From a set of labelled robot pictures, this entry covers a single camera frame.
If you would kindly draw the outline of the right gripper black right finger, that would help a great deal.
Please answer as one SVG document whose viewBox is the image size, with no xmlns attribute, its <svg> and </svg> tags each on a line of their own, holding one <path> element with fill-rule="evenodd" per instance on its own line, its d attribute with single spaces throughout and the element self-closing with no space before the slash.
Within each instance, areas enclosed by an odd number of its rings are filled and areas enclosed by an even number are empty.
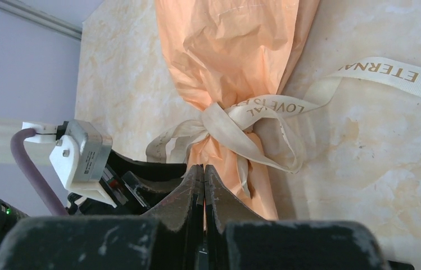
<svg viewBox="0 0 421 270">
<path fill-rule="evenodd" d="M 241 254 L 233 232 L 233 223 L 264 221 L 225 187 L 216 168 L 204 169 L 205 214 L 210 269 L 241 269 Z"/>
</svg>

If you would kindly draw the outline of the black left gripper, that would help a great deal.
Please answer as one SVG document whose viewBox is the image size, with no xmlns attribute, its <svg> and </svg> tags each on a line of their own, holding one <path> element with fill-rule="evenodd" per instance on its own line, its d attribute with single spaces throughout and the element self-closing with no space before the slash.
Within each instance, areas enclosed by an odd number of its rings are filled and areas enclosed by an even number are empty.
<svg viewBox="0 0 421 270">
<path fill-rule="evenodd" d="M 186 164 L 137 161 L 111 151 L 100 183 L 116 206 L 71 193 L 66 210 L 70 215 L 141 215 L 177 188 L 186 170 Z"/>
</svg>

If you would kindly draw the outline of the cream printed ribbon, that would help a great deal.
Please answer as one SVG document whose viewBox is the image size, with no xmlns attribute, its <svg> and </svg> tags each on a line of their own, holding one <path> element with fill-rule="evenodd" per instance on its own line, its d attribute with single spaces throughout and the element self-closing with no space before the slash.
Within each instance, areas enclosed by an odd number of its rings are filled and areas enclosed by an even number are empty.
<svg viewBox="0 0 421 270">
<path fill-rule="evenodd" d="M 302 167 L 304 147 L 286 119 L 325 106 L 334 96 L 343 78 L 384 84 L 421 97 L 421 67 L 384 57 L 366 57 L 344 65 L 314 82 L 303 98 L 265 94 L 249 98 L 227 109 L 213 103 L 198 120 L 186 120 L 162 133 L 146 148 L 147 161 L 153 163 L 185 162 L 191 146 L 206 137 L 216 139 L 237 156 L 237 171 L 243 191 L 250 194 L 248 162 L 266 165 L 287 173 Z M 272 159 L 265 156 L 246 132 L 263 119 L 276 119 L 290 154 Z"/>
</svg>

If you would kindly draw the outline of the flower bouquet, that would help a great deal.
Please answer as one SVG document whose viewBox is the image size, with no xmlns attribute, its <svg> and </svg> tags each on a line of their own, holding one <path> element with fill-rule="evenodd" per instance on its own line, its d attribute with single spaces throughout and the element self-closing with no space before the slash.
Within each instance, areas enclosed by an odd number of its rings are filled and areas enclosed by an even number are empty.
<svg viewBox="0 0 421 270">
<path fill-rule="evenodd" d="M 156 1 L 162 54 L 180 97 L 201 112 L 150 143 L 148 160 L 213 165 L 247 207 L 278 219 L 268 167 L 295 172 L 297 158 L 266 156 L 252 124 L 256 98 L 281 93 L 302 54 L 318 1 Z"/>
</svg>

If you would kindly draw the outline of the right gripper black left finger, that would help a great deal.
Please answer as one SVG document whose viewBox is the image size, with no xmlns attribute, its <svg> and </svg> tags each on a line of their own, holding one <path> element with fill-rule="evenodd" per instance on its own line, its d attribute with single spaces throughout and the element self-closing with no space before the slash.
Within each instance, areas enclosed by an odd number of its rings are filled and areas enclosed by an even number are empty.
<svg viewBox="0 0 421 270">
<path fill-rule="evenodd" d="M 203 240 L 203 166 L 192 166 L 181 184 L 142 216 L 159 221 L 150 268 L 195 269 Z"/>
</svg>

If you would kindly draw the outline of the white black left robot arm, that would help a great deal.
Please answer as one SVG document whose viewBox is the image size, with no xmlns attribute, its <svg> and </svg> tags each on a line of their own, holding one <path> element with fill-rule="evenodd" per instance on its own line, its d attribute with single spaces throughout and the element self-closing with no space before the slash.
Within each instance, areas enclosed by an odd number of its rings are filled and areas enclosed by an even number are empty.
<svg viewBox="0 0 421 270">
<path fill-rule="evenodd" d="M 111 151 L 101 182 L 114 193 L 117 206 L 71 193 L 65 209 L 69 215 L 141 215 L 154 207 L 182 181 L 186 164 L 132 160 Z M 0 199 L 0 244 L 27 214 Z"/>
</svg>

